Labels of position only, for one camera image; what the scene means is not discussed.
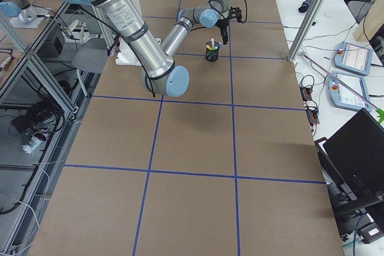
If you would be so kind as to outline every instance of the power adapter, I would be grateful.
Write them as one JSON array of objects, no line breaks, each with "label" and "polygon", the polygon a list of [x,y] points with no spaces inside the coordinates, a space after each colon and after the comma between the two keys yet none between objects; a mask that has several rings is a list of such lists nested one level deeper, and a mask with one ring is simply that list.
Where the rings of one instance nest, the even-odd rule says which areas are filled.
[{"label": "power adapter", "polygon": [[15,119],[12,119],[11,123],[19,133],[24,132],[30,127],[29,122],[24,115],[19,115]]},{"label": "power adapter", "polygon": [[308,87],[300,87],[300,93],[303,101],[312,101],[312,89]]}]

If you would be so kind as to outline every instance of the electronic device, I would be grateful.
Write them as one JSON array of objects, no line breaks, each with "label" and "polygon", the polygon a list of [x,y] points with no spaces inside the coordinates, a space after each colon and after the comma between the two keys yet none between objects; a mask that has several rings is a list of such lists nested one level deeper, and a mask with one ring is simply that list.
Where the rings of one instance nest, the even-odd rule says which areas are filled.
[{"label": "electronic device", "polygon": [[37,52],[39,57],[53,57],[59,56],[65,43],[65,38],[61,33],[59,25],[55,26],[47,40],[43,43],[40,50]]},{"label": "electronic device", "polygon": [[384,191],[384,128],[366,109],[361,109],[323,144],[323,148],[331,162],[325,170],[329,175],[336,172],[332,179],[348,197],[353,197],[348,200],[349,204],[356,203],[352,211],[365,208],[384,231],[382,198],[381,201],[378,198],[376,204],[364,203]]},{"label": "electronic device", "polygon": [[359,75],[366,76],[370,72],[372,49],[356,44],[343,42],[336,53],[335,66]]},{"label": "electronic device", "polygon": [[357,97],[343,85],[340,85],[337,82],[337,79],[340,79],[341,81],[345,82],[345,84],[354,89],[357,93],[362,95],[365,99],[369,100],[367,85],[365,84],[365,80],[362,76],[336,71],[331,71],[331,74],[334,77],[328,77],[328,90],[331,101],[336,107],[351,110],[360,110],[365,108],[369,112],[372,111],[372,108],[364,103],[361,98]]}]

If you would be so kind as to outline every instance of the table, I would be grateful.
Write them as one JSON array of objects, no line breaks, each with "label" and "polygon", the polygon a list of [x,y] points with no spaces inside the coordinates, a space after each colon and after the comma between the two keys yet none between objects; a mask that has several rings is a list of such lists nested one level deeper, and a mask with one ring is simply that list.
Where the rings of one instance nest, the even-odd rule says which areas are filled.
[{"label": "table", "polygon": [[[276,0],[277,6],[280,12],[281,21],[285,27],[284,32],[287,38],[288,45],[291,45],[291,40],[295,38],[295,35],[298,31],[296,27],[299,27],[302,20],[304,19],[305,14],[298,12],[298,7],[304,0]],[[343,0],[325,0],[318,15],[316,16],[316,24],[312,26],[306,38],[313,38],[321,35],[331,35],[329,37],[314,38],[312,40],[306,40],[303,43],[303,46],[313,46],[320,47],[323,49],[336,49],[341,42],[348,41],[350,43],[356,43],[361,46],[367,45],[368,43],[359,43],[355,41],[353,37],[353,32],[357,27],[355,20],[345,5]],[[350,32],[342,32],[339,35],[339,32],[351,28]],[[327,70],[331,71],[341,71],[338,68],[334,67],[334,64],[330,64],[334,52],[327,50],[319,50],[313,47],[306,47],[307,53],[309,56],[317,61]],[[296,66],[296,71],[302,73],[303,75],[312,75],[315,78],[316,83],[321,83],[323,78],[322,76],[312,70],[310,64],[303,60],[301,57],[297,57],[298,64]],[[382,65],[378,57],[374,53],[372,58],[372,63],[376,65]],[[371,67],[370,73],[365,77],[367,82],[368,91],[370,94],[384,94],[384,69]],[[323,92],[321,85],[314,87],[312,96],[314,100],[320,104],[319,106],[319,120],[320,124],[317,126],[316,134],[314,139],[320,139],[322,137],[330,138],[341,126],[343,126],[356,112],[346,109],[336,108],[332,105],[331,100],[329,99],[329,93],[327,88],[324,88]],[[379,106],[384,106],[383,98],[372,98],[371,101]],[[370,245],[362,245],[358,243],[356,245],[356,253],[358,255],[381,255],[381,250],[384,247],[384,240],[380,239]],[[352,255],[352,247],[348,246],[345,248],[346,255]]]},{"label": "table", "polygon": [[[182,97],[106,64],[29,255],[343,254],[276,3],[247,1],[217,62],[218,29],[181,46]],[[162,39],[206,2],[140,0]]]}]

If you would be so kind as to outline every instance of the small robot arm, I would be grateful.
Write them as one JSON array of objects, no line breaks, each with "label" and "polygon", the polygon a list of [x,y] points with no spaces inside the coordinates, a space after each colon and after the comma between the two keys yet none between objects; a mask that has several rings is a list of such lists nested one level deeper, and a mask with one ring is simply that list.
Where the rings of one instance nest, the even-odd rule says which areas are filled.
[{"label": "small robot arm", "polygon": [[28,0],[0,0],[0,11],[7,17],[19,17],[23,23],[37,18],[36,12]]},{"label": "small robot arm", "polygon": [[207,28],[217,26],[220,29],[223,44],[227,44],[227,27],[229,20],[233,18],[242,22],[241,9],[230,7],[229,0],[208,0],[206,6],[183,9],[179,11],[178,21],[161,47],[167,55],[174,55],[196,24]]}]

